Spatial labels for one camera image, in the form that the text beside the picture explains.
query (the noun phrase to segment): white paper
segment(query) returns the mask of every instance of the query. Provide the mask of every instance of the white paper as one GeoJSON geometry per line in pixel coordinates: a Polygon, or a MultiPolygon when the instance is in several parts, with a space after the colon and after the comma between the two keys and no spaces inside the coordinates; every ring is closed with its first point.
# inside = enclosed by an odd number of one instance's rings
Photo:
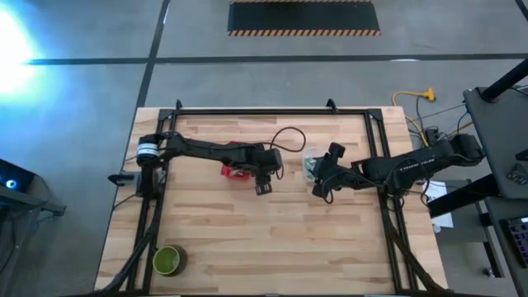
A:
{"type": "MultiPolygon", "coordinates": [[[[445,194],[447,194],[446,183],[441,181],[431,181],[429,184],[429,188],[426,191],[426,195],[429,197],[429,201],[433,201],[437,198],[440,198],[445,194]]],[[[434,218],[432,220],[432,223],[444,228],[453,228],[453,218],[451,217],[451,213],[443,214],[439,217],[434,218]]]]}

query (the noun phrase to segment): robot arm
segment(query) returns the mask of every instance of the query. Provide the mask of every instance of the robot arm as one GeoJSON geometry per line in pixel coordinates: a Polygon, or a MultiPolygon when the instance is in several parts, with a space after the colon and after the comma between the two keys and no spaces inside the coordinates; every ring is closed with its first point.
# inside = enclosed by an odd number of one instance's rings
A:
{"type": "Polygon", "coordinates": [[[326,198],[330,190],[350,187],[355,190],[377,186],[389,195],[400,196],[419,179],[450,166],[475,166],[484,158],[483,150],[472,135],[459,134],[396,157],[368,158],[353,162],[350,168],[337,165],[345,148],[331,143],[328,153],[317,158],[313,169],[316,185],[312,194],[326,198]]]}
{"type": "Polygon", "coordinates": [[[152,193],[157,182],[154,170],[170,159],[188,156],[220,161],[223,165],[255,177],[257,195],[270,193],[271,174],[282,167],[281,154],[264,144],[215,144],[188,139],[177,132],[149,134],[139,138],[137,163],[141,167],[138,193],[152,193]],[[165,148],[159,148],[166,140],[165,148]]]}

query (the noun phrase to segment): wooden table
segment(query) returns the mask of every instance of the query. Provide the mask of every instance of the wooden table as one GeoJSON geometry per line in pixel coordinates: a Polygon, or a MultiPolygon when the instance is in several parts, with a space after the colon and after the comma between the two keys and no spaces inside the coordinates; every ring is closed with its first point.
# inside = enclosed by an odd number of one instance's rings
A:
{"type": "MultiPolygon", "coordinates": [[[[402,108],[382,109],[392,155],[410,151],[402,108]]],[[[138,109],[127,157],[135,155],[139,136],[155,131],[158,111],[138,109]]],[[[307,148],[326,150],[332,141],[346,146],[341,165],[370,156],[365,122],[357,115],[179,116],[177,131],[224,144],[270,141],[277,130],[289,125],[306,133],[307,148]]],[[[287,131],[277,143],[298,148],[302,137],[287,131]]],[[[381,155],[379,142],[377,148],[381,155]]],[[[327,205],[311,195],[312,187],[302,173],[302,153],[280,153],[284,178],[273,177],[274,191],[265,196],[256,196],[253,180],[220,176],[220,163],[188,157],[172,160],[158,246],[183,246],[189,264],[179,276],[154,273],[151,294],[394,292],[376,191],[343,189],[327,205]]],[[[139,169],[132,160],[126,162],[125,170],[139,169]]],[[[133,192],[133,186],[121,187],[116,202],[133,192]]],[[[130,255],[140,205],[140,199],[133,198],[111,216],[96,288],[107,285],[130,255]]],[[[431,220],[418,195],[406,197],[403,212],[413,252],[435,281],[446,287],[431,220]]],[[[401,256],[398,262],[406,284],[401,256]]],[[[144,264],[143,259],[139,285],[144,264]]]]}

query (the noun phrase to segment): bright light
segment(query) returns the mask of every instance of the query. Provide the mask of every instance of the bright light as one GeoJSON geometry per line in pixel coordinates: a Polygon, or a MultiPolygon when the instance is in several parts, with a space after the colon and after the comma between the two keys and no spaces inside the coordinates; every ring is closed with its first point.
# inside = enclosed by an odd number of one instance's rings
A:
{"type": "Polygon", "coordinates": [[[7,189],[14,189],[15,186],[17,186],[17,182],[13,180],[9,180],[6,182],[7,189]]]}
{"type": "Polygon", "coordinates": [[[22,65],[33,58],[33,50],[22,26],[5,7],[0,6],[0,93],[28,88],[34,68],[22,65]]]}

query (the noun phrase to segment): floor mat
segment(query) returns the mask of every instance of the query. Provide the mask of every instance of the floor mat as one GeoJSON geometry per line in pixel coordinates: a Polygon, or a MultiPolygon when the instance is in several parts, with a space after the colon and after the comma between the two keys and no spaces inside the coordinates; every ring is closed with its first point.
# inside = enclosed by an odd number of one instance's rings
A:
{"type": "Polygon", "coordinates": [[[229,36],[379,36],[370,1],[233,0],[229,36]]]}

